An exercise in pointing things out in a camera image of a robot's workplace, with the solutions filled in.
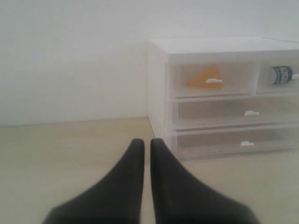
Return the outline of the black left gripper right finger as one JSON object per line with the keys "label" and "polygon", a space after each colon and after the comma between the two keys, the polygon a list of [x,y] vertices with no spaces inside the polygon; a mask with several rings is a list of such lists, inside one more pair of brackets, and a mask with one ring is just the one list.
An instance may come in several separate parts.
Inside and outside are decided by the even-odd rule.
{"label": "black left gripper right finger", "polygon": [[150,142],[150,176],[157,224],[257,224],[247,205],[193,176],[162,139]]}

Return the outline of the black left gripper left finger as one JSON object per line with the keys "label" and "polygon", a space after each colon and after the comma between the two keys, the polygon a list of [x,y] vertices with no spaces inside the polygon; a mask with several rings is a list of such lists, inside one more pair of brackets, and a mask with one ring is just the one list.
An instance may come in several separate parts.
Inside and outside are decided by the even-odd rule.
{"label": "black left gripper left finger", "polygon": [[144,183],[145,144],[132,139],[115,166],[95,185],[53,208],[45,224],[138,224]]}

